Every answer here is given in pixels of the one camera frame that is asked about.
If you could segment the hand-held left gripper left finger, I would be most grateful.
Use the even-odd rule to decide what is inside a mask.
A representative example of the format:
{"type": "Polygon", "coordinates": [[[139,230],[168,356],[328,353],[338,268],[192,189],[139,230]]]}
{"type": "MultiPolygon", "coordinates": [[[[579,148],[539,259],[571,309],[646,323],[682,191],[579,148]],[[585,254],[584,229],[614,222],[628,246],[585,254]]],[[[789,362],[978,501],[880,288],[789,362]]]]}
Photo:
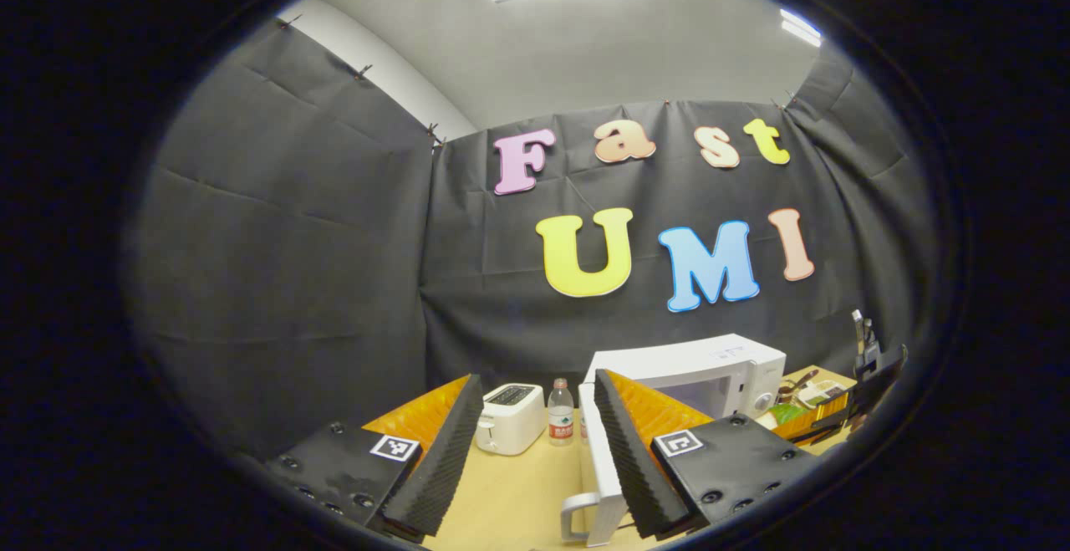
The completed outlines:
{"type": "Polygon", "coordinates": [[[482,407],[482,377],[458,377],[366,425],[334,420],[268,470],[326,512],[423,539],[450,508],[482,407]]]}

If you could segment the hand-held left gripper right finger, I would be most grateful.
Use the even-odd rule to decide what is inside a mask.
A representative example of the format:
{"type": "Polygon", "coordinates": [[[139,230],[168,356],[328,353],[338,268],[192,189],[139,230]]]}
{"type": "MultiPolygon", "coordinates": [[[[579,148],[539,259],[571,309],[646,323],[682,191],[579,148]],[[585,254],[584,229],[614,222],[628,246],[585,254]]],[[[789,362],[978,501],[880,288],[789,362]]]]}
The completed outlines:
{"type": "Polygon", "coordinates": [[[712,419],[612,370],[596,370],[594,400],[643,538],[727,531],[821,463],[752,418],[712,419]]]}

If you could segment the white microwave oven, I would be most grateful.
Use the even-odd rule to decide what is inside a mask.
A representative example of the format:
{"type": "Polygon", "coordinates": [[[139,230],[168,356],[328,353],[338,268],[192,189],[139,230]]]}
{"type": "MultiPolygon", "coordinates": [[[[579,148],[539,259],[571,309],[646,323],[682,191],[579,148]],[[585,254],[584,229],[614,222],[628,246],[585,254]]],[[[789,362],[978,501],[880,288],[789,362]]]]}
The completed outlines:
{"type": "Polygon", "coordinates": [[[582,491],[563,502],[562,539],[588,547],[610,544],[628,510],[594,400],[597,370],[626,376],[718,419],[764,414],[776,397],[784,365],[786,354],[738,334],[596,352],[588,373],[578,385],[582,491]]]}

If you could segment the white divided dish with grains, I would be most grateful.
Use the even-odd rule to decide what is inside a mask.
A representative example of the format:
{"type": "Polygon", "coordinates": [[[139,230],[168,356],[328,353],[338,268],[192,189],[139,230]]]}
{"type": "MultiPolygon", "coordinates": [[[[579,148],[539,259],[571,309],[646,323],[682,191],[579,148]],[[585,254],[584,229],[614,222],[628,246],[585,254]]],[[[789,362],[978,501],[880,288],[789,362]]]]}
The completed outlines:
{"type": "Polygon", "coordinates": [[[826,401],[832,400],[837,395],[841,395],[846,391],[844,385],[841,385],[834,380],[810,380],[802,387],[797,391],[796,400],[799,404],[807,407],[807,409],[815,409],[817,404],[822,404],[826,401]]]}

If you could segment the white toaster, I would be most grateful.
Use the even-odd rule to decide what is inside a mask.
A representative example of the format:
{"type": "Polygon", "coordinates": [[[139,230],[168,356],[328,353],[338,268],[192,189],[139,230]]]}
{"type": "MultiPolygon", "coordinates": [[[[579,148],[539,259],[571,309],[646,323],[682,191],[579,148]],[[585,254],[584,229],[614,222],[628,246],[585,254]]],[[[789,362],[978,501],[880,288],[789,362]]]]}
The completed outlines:
{"type": "Polygon", "coordinates": [[[507,383],[484,395],[475,445],[482,451],[520,455],[542,435],[548,424],[542,387],[507,383]]]}

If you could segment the clear plastic water bottle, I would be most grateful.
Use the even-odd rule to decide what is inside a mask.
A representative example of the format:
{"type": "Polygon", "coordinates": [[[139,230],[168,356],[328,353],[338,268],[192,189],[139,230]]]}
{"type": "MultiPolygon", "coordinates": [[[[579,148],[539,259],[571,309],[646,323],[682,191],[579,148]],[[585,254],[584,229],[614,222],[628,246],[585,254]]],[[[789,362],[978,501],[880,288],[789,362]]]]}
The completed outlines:
{"type": "Polygon", "coordinates": [[[574,441],[574,395],[565,377],[557,377],[548,395],[548,440],[551,445],[566,446],[574,441]]]}

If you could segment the black backdrop cloth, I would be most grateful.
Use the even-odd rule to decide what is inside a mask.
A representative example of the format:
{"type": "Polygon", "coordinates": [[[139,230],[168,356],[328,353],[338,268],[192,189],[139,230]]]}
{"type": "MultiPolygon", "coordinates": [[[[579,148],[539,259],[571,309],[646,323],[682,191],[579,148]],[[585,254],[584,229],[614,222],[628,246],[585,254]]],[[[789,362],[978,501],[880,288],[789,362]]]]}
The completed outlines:
{"type": "Polygon", "coordinates": [[[433,151],[270,24],[146,171],[131,311],[199,427],[260,459],[463,374],[577,383],[596,350],[742,334],[842,372],[853,309],[924,346],[945,260],[922,154],[837,48],[785,110],[618,103],[433,151]]]}

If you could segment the small ceiling light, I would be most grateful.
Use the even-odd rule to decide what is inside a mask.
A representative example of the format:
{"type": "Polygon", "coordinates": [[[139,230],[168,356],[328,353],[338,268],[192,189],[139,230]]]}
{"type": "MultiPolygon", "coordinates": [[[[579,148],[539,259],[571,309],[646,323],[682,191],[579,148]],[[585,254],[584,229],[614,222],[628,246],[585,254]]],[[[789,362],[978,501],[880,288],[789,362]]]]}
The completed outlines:
{"type": "Polygon", "coordinates": [[[781,28],[796,39],[800,39],[814,48],[821,48],[823,44],[822,34],[811,25],[802,20],[798,15],[790,13],[786,9],[779,10],[781,17],[781,28]]]}

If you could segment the brown-handled utensil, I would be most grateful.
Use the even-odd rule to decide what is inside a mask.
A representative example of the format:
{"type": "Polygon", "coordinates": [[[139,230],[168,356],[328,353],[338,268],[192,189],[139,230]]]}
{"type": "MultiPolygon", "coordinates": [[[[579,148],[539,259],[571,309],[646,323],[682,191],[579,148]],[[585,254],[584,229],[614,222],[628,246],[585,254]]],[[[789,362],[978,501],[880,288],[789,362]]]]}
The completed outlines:
{"type": "Polygon", "coordinates": [[[778,387],[776,403],[777,404],[791,404],[795,401],[799,391],[806,386],[810,380],[813,380],[819,373],[819,368],[812,369],[799,376],[798,379],[791,380],[788,377],[781,380],[780,386],[778,387]]]}

